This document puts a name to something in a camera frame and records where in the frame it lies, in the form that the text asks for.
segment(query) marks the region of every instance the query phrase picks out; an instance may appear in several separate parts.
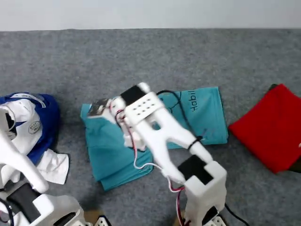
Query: red cloth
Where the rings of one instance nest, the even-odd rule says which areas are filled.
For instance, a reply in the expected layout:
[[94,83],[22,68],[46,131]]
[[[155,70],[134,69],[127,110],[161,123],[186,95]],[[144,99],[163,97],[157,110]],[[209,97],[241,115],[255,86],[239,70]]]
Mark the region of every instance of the red cloth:
[[288,170],[301,155],[301,99],[280,84],[229,129],[274,173]]

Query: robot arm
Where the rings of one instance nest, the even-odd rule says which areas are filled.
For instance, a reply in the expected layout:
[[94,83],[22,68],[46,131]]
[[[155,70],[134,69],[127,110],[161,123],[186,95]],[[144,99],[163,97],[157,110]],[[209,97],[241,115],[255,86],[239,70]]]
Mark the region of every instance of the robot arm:
[[[0,114],[3,116],[5,113],[0,110]],[[44,193],[48,190],[48,183],[43,176],[38,172],[34,164],[27,158],[26,155],[19,153],[17,148],[8,138],[7,134],[0,128],[0,144],[1,144],[1,158],[0,158],[0,169],[4,165],[8,165],[20,172],[22,172],[32,187],[39,193]],[[0,178],[0,188],[3,188],[5,183]]]
[[[175,120],[147,84],[128,89],[113,100],[113,106],[115,112],[123,109],[124,122],[149,147],[162,174],[185,186],[188,198],[185,218],[191,221],[190,225],[211,224],[224,208],[226,170],[213,161],[200,142],[195,142],[197,138]],[[176,167],[169,158],[167,142],[190,147],[192,156]]]

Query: white wire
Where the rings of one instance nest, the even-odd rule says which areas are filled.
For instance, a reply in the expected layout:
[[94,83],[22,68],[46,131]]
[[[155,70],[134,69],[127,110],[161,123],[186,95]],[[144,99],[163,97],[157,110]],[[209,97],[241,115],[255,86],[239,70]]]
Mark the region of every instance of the white wire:
[[11,129],[13,129],[13,127],[15,127],[15,125],[16,125],[16,115],[15,115],[15,113],[11,110],[11,108],[9,107],[9,106],[7,106],[7,105],[1,105],[0,106],[0,109],[7,109],[7,111],[9,111],[12,115],[13,115],[13,121],[14,121],[14,124],[8,129],[9,131],[11,130]]

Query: gray carpet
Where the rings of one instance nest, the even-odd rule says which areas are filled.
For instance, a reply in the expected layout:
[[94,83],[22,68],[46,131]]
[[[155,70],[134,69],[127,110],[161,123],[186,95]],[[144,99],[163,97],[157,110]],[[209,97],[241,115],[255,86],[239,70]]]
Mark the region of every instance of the gray carpet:
[[[114,226],[168,226],[175,195],[157,170],[103,193],[91,174],[82,103],[145,81],[154,91],[219,86],[227,123],[245,114],[272,83],[301,96],[298,30],[102,30],[0,32],[0,94],[53,94],[62,109],[57,151],[71,156],[66,185],[49,193],[101,208]],[[301,225],[301,174],[271,173],[232,135],[207,147],[228,171],[227,203],[253,226]],[[188,157],[170,152],[175,163]],[[223,210],[232,226],[241,226]]]

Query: cloth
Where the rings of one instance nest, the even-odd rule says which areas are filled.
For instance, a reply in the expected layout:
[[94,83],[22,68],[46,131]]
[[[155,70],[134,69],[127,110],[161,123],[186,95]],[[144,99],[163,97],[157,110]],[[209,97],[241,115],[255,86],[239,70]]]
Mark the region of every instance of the cloth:
[[[200,88],[175,92],[181,100],[186,117],[197,136],[202,136],[202,144],[225,144],[228,141],[228,129],[222,109],[222,100],[218,87]],[[186,129],[180,105],[171,93],[163,93],[159,98],[175,119]],[[168,143],[168,148],[181,148]]]
[[[87,118],[90,104],[83,104],[81,118],[86,126],[87,149],[96,181],[105,191],[150,173],[152,166],[141,170],[134,168],[134,151],[124,146],[121,129],[105,118]],[[138,152],[137,165],[152,162],[151,152]]]
[[46,181],[63,185],[69,170],[69,156],[48,149],[44,152],[37,169]]
[[229,129],[277,173],[288,170],[301,155],[300,115],[301,99],[280,84]]
[[[31,105],[29,109],[30,112],[24,113],[24,111],[22,111],[25,116],[24,114],[20,114],[20,117],[16,122],[16,129],[19,130],[20,133],[32,134],[32,137],[35,137],[35,139],[39,136],[34,147],[27,155],[34,164],[37,164],[43,153],[52,145],[58,132],[60,122],[59,106],[51,95],[31,93],[13,93],[5,97],[0,97],[0,105],[8,104],[9,102],[20,99],[30,100],[30,102],[34,104],[34,107]],[[35,113],[38,115],[39,119],[28,124],[27,121],[30,120],[30,117],[34,116]]]
[[[12,143],[20,153],[38,164],[58,132],[60,113],[57,102],[47,94],[13,93],[0,97],[0,107],[8,110],[10,118],[16,123],[12,129],[16,133],[11,138]],[[9,180],[17,182],[20,172],[6,165],[1,170],[1,176],[3,184]]]

